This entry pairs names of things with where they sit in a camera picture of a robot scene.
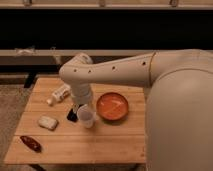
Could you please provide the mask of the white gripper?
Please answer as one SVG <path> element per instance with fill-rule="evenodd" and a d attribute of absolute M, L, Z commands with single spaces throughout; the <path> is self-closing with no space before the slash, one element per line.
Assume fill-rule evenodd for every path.
<path fill-rule="evenodd" d="M 84 104 L 90 105 L 93 100 L 93 91 L 91 86 L 89 84 L 72 84 L 71 98 L 73 104 L 76 106 Z"/>

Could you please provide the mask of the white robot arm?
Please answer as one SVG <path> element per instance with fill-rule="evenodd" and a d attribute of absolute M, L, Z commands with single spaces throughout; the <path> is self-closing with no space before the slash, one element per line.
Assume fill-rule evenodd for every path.
<path fill-rule="evenodd" d="M 213 53 L 154 51 L 95 64 L 78 54 L 60 68 L 72 98 L 83 104 L 90 85 L 145 87 L 148 171 L 213 171 Z"/>

